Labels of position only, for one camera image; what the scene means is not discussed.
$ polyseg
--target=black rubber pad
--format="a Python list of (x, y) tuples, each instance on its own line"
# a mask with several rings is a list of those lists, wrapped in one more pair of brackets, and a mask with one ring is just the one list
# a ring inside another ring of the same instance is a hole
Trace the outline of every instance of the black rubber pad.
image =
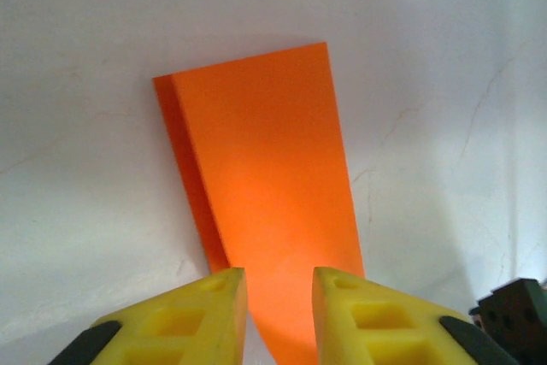
[(443, 316), (438, 321), (479, 365), (519, 365), (496, 341), (475, 325), (453, 316)]
[(108, 321), (86, 329), (49, 365), (91, 365), (120, 329), (118, 321)]

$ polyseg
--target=orange foam piece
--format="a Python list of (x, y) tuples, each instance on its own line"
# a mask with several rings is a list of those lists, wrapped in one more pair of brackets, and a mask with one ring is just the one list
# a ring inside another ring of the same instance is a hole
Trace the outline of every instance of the orange foam piece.
[(314, 268), (364, 275), (326, 44), (154, 79), (211, 269), (281, 365), (317, 363)]

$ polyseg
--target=yellow plastic part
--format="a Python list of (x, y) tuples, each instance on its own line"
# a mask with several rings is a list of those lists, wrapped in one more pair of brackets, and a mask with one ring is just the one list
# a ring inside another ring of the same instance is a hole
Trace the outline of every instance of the yellow plastic part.
[(121, 330), (93, 365), (235, 365), (243, 360), (247, 290), (230, 268), (104, 316)]
[(333, 268), (316, 268), (315, 336), (321, 365), (473, 365), (438, 323), (451, 309)]

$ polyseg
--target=white surface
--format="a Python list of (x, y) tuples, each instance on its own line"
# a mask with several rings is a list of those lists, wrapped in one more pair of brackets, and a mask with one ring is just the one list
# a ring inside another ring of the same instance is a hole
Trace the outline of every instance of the white surface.
[(318, 40), (369, 278), (547, 275), (544, 0), (0, 0), (2, 365), (207, 273), (150, 79)]

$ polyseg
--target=block hole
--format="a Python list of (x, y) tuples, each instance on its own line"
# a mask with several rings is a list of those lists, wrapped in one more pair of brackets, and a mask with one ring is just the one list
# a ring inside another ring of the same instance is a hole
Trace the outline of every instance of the block hole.
[(395, 303), (358, 303), (351, 314), (359, 329), (414, 328), (403, 307)]
[(204, 309), (159, 309), (141, 327), (141, 334), (147, 337), (190, 337), (197, 333), (204, 316)]
[(226, 281), (222, 278), (213, 278), (205, 280), (201, 284), (201, 288), (204, 291), (218, 292), (226, 286)]
[(538, 320), (538, 316), (531, 308), (526, 308), (524, 310), (524, 318), (531, 324)]
[(374, 365), (443, 365), (443, 359), (425, 339), (375, 341), (367, 344)]
[(503, 316), (503, 325), (510, 331), (513, 331), (515, 329), (515, 322), (509, 315)]
[(341, 290), (355, 290), (356, 288), (359, 288), (359, 285), (355, 282), (343, 280), (341, 278), (336, 278), (334, 280), (334, 285)]
[(124, 365), (179, 365), (184, 352), (161, 348), (135, 348), (126, 352)]

